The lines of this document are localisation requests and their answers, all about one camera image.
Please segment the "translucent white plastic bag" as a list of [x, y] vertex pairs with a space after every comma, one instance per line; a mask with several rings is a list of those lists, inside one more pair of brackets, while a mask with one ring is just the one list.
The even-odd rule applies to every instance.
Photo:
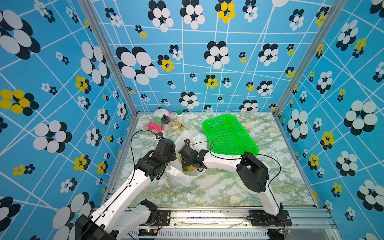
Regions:
[[204, 173], [204, 170], [193, 166], [193, 159], [199, 151], [207, 149], [207, 137], [197, 130], [187, 130], [175, 141], [176, 157], [166, 169], [172, 184], [188, 187], [194, 180]]

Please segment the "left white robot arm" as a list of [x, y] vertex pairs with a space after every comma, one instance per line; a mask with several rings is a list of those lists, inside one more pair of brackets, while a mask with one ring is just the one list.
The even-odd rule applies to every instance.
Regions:
[[127, 215], [129, 205], [154, 179], [160, 178], [169, 162], [176, 160], [176, 145], [159, 140], [156, 148], [138, 160], [125, 183], [90, 216], [80, 216], [74, 225], [76, 240], [120, 240], [144, 223], [156, 219], [157, 206], [145, 200]]

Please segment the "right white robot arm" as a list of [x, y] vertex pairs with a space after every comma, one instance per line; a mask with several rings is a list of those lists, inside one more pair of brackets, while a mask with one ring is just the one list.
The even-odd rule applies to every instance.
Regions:
[[245, 187], [257, 194], [263, 206], [262, 211], [249, 211], [247, 220], [253, 226], [292, 226], [288, 211], [274, 197], [268, 168], [252, 153], [230, 156], [211, 153], [209, 150], [197, 152], [189, 145], [184, 145], [179, 155], [184, 164], [198, 170], [219, 169], [237, 173]]

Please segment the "yellow fruit in bag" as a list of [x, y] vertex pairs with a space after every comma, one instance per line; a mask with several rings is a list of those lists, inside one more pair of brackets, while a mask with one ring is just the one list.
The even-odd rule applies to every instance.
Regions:
[[193, 171], [195, 171], [196, 170], [196, 167], [194, 167], [194, 166], [182, 166], [182, 170], [183, 170], [183, 172], [185, 173], [185, 174], [190, 174], [190, 173], [192, 173]]

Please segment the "pink green plush toy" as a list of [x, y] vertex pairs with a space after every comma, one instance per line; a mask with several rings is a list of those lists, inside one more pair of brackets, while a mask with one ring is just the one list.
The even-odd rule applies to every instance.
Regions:
[[157, 132], [162, 131], [162, 121], [160, 117], [153, 117], [148, 123], [149, 130], [156, 130]]

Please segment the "glass jar black lid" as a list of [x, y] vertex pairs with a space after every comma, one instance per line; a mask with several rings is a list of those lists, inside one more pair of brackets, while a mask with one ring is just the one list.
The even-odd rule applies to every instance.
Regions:
[[163, 115], [161, 117], [161, 123], [162, 123], [162, 129], [165, 131], [165, 132], [169, 132], [171, 129], [172, 129], [172, 126], [171, 126], [171, 119], [169, 116], [167, 115]]

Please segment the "white bottle green cap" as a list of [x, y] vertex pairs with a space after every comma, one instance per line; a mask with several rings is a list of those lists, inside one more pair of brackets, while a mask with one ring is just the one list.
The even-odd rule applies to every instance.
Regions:
[[184, 116], [182, 110], [177, 110], [177, 122], [182, 124], [184, 122]]

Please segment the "white plush toy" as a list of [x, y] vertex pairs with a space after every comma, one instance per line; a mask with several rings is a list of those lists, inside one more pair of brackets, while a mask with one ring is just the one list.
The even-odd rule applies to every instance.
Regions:
[[156, 110], [154, 113], [153, 113], [153, 117], [159, 117], [159, 118], [162, 118], [164, 115], [165, 116], [170, 116], [170, 114], [172, 114], [171, 111], [168, 111], [166, 109], [163, 109], [163, 108], [160, 108], [158, 110]]

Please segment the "green plastic basket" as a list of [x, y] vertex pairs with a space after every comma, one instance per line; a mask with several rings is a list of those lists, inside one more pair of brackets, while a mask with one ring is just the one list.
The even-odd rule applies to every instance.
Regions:
[[222, 155], [242, 155], [259, 153], [259, 147], [239, 120], [229, 114], [203, 121], [202, 129], [207, 140], [214, 144], [213, 152]]

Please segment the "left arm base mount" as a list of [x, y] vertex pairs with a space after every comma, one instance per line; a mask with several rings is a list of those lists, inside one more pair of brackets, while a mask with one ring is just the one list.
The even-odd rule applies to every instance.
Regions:
[[169, 226], [171, 220], [171, 211], [170, 210], [157, 210], [155, 215], [150, 215], [149, 221], [142, 224], [142, 226], [149, 227], [164, 227]]

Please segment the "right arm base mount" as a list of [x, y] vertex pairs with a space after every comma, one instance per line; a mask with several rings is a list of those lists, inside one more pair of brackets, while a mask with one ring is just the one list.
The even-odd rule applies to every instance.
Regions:
[[249, 211], [246, 217], [253, 227], [291, 227], [292, 219], [286, 210], [279, 211], [277, 216], [266, 213], [261, 210]]

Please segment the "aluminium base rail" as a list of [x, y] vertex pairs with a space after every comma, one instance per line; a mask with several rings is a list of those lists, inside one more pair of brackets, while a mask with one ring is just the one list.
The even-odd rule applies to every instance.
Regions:
[[253, 227], [249, 211], [261, 208], [171, 208], [169, 226], [139, 225], [121, 240], [339, 240], [330, 212], [313, 206], [287, 207], [291, 227]]

